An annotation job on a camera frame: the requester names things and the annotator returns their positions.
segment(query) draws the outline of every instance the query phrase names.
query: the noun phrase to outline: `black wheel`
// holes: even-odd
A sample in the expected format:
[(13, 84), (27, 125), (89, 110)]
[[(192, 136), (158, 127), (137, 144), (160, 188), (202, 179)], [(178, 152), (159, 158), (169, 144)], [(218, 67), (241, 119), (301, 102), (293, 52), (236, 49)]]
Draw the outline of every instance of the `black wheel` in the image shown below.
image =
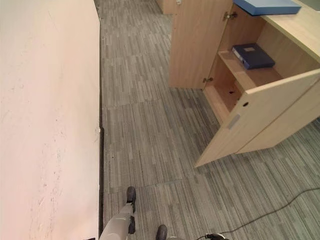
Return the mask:
[(160, 225), (158, 231), (156, 231), (155, 240), (166, 240), (168, 234), (168, 229), (166, 225)]
[(135, 222), (135, 217), (131, 216), (130, 217), (130, 225), (129, 225), (129, 234), (134, 234), (136, 232), (136, 222)]
[(136, 189), (133, 186), (128, 187), (126, 190), (126, 203), (132, 204), (133, 212), (136, 211)]

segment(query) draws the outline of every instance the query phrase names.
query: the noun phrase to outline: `door hinge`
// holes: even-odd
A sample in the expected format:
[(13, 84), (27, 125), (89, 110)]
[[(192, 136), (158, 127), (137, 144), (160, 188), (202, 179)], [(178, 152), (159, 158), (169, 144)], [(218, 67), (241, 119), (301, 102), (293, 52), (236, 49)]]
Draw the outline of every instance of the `door hinge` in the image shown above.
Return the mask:
[(208, 79), (207, 79), (207, 78), (204, 78), (202, 82), (203, 82), (203, 83), (208, 83), (208, 82), (211, 82), (212, 80), (213, 80), (212, 77), (210, 77), (210, 78), (208, 78)]
[(223, 21), (226, 19), (235, 19), (238, 16), (238, 14), (234, 11), (233, 13), (229, 14), (227, 11), (224, 13)]

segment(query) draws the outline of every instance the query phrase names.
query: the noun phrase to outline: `blue folder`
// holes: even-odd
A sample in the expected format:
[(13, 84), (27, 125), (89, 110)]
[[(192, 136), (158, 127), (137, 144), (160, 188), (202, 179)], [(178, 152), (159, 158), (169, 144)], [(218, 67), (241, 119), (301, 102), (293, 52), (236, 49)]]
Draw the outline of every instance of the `blue folder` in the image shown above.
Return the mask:
[(291, 0), (233, 0), (233, 2), (253, 16), (296, 14), (301, 8)]

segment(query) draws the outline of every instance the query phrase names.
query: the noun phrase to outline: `wooden cabinet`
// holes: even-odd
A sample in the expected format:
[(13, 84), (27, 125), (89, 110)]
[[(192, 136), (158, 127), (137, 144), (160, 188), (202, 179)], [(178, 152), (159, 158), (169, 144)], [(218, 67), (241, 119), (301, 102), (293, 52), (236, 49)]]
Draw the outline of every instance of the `wooden cabinet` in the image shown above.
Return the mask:
[[(266, 16), (232, 0), (177, 6), (169, 86), (203, 89), (220, 123), (196, 167), (273, 147), (320, 116), (320, 14), (301, 5), (296, 15)], [(257, 43), (274, 67), (245, 69), (231, 49), (247, 43)]]
[(156, 0), (163, 14), (174, 14), (176, 11), (176, 0)]

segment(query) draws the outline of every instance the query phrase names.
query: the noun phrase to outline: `wooden desk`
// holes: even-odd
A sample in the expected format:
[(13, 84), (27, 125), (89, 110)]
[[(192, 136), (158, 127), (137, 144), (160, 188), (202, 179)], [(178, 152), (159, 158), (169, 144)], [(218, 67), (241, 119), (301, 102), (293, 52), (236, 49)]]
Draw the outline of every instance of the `wooden desk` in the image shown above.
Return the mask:
[[(320, 116), (320, 13), (298, 3), (298, 14), (265, 16), (232, 0), (177, 6), (169, 86), (203, 89), (220, 123), (196, 167), (273, 147)], [(246, 43), (257, 43), (275, 66), (246, 70), (231, 52)]]

